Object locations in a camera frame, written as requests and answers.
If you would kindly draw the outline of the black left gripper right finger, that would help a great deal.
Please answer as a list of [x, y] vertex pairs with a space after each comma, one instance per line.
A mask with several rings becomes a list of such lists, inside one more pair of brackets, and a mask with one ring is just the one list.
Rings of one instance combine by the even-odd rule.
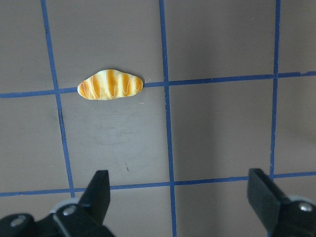
[[316, 235], [316, 204], [306, 197], [286, 195], [259, 168], [248, 171], [247, 199], [269, 236]]

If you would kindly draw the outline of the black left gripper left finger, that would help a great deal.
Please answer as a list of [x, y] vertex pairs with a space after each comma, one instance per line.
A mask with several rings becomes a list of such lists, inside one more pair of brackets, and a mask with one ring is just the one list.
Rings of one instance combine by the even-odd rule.
[[45, 218], [14, 213], [0, 220], [2, 237], [113, 237], [103, 225], [110, 204], [109, 173], [98, 170], [81, 198], [61, 202]]

